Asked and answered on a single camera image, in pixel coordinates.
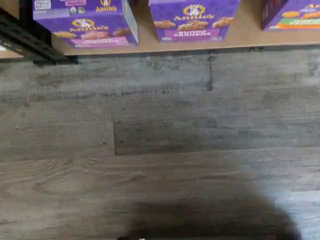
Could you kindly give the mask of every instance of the black metal rack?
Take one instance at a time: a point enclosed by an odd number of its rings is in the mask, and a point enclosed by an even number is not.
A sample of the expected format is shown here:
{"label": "black metal rack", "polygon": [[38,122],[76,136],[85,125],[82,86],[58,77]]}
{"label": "black metal rack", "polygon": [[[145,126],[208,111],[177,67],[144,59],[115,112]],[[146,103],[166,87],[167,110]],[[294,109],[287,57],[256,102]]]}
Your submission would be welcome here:
{"label": "black metal rack", "polygon": [[76,64],[52,47],[51,33],[33,20],[32,1],[19,1],[19,19],[0,7],[0,45],[37,65]]}

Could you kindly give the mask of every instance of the wood-look floor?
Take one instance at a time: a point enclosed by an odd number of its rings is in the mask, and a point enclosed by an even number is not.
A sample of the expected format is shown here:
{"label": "wood-look floor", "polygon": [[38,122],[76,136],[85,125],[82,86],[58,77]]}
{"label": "wood-look floor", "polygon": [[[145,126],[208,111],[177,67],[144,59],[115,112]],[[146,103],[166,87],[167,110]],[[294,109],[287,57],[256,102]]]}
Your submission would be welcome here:
{"label": "wood-look floor", "polygon": [[319,53],[1,64],[0,240],[320,239]]}

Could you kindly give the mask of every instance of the shelf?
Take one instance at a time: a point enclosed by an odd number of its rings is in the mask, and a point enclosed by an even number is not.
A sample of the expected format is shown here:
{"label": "shelf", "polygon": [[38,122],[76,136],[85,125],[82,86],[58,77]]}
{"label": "shelf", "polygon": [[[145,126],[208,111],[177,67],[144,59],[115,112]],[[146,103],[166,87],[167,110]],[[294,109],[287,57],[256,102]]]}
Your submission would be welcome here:
{"label": "shelf", "polygon": [[[7,13],[12,16],[19,18],[19,0],[1,0],[0,8],[4,9]],[[17,59],[23,58],[23,56],[6,49],[5,51],[0,50],[0,59]]]}
{"label": "shelf", "polygon": [[261,31],[262,0],[242,0],[224,42],[159,43],[146,2],[133,7],[139,26],[139,46],[113,48],[74,48],[54,36],[53,46],[65,55],[106,55],[172,52],[263,46],[316,45],[320,31]]}

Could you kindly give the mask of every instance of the product box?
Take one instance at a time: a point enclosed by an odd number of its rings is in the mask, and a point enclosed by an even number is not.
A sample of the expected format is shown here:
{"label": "product box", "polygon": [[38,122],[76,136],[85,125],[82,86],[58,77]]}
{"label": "product box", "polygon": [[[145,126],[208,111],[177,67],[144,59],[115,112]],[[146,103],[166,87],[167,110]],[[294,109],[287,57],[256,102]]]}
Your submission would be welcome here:
{"label": "product box", "polygon": [[76,48],[138,44],[127,0],[33,0],[33,19]]}
{"label": "product box", "polygon": [[160,42],[221,42],[241,0],[149,0]]}
{"label": "product box", "polygon": [[320,29],[320,0],[264,0],[264,30]]}

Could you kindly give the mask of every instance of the floor plank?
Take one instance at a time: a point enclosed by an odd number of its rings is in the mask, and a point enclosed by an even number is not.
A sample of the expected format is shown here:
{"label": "floor plank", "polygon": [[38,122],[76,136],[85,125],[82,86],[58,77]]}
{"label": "floor plank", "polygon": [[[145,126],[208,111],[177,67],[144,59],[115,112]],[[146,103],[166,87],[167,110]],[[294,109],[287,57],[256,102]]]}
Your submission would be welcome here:
{"label": "floor plank", "polygon": [[[211,54],[217,92],[303,88],[319,85],[319,50]],[[299,56],[302,61],[292,61]]]}
{"label": "floor plank", "polygon": [[0,127],[0,161],[113,156],[110,121]]}
{"label": "floor plank", "polygon": [[115,123],[115,153],[143,155],[209,150],[315,147],[320,117],[226,115]]}
{"label": "floor plank", "polygon": [[2,161],[1,229],[28,240],[314,234],[319,159],[302,147]]}
{"label": "floor plank", "polygon": [[141,93],[203,92],[211,82],[210,55],[80,58],[79,65],[0,65],[0,103]]}
{"label": "floor plank", "polygon": [[282,117],[309,119],[320,116],[316,87],[202,94],[128,95],[56,101],[0,104],[2,126],[79,122],[168,121],[191,118]]}

